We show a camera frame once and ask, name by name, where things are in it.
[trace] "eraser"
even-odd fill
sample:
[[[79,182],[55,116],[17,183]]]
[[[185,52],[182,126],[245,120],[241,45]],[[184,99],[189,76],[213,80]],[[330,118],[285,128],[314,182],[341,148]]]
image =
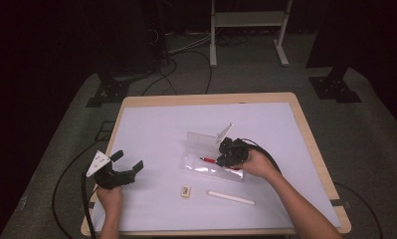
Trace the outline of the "eraser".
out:
[[[189,197],[191,195],[191,187],[183,186],[181,195],[182,195],[182,197]]]

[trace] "red marker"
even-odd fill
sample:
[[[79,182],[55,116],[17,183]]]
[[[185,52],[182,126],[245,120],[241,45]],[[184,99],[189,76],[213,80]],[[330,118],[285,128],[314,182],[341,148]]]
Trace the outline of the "red marker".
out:
[[[216,163],[216,160],[215,160],[215,159],[208,158],[208,157],[199,157],[199,159],[204,160],[204,161],[206,161],[206,162],[210,162],[210,163]],[[233,169],[233,170],[239,170],[239,169],[241,169],[241,168],[238,168],[238,167],[229,167],[229,168],[230,168],[230,169]]]
[[[215,159],[208,158],[208,157],[199,157],[199,159],[204,160],[206,162],[216,163]]]

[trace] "white shelf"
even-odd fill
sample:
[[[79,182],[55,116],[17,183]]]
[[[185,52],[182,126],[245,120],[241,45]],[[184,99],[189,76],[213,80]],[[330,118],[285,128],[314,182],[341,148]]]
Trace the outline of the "white shelf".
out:
[[[284,11],[229,12],[215,14],[215,27],[282,26]]]

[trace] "person's left hand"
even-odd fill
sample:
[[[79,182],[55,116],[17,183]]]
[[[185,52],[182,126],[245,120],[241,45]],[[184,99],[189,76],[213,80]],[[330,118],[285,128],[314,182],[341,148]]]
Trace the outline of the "person's left hand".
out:
[[[105,210],[105,217],[119,217],[121,214],[123,194],[121,187],[114,189],[105,189],[99,187],[97,189],[97,196],[101,202],[102,208]]]

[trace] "dark background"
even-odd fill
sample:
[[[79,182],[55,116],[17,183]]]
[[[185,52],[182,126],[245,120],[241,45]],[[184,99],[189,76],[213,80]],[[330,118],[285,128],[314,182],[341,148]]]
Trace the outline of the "dark background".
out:
[[[209,30],[210,1],[166,2],[166,31]],[[112,3],[120,4],[125,18],[114,18],[115,10],[106,12],[99,1],[0,1],[0,233],[74,95],[97,71],[97,56],[109,66],[136,73],[153,70],[158,60],[150,49],[135,47],[146,39],[146,26],[155,24],[149,19],[154,19],[150,9],[156,2]],[[219,0],[217,8],[232,10],[237,3]],[[284,1],[255,0],[242,1],[235,9],[283,7]],[[129,30],[115,27],[117,20]],[[397,119],[397,1],[295,1],[288,32],[315,30],[308,66],[332,66],[343,49],[356,46],[358,51],[346,58],[349,66],[370,81]],[[120,43],[123,37],[130,39],[128,44]],[[135,54],[143,55],[143,61],[133,61]]]

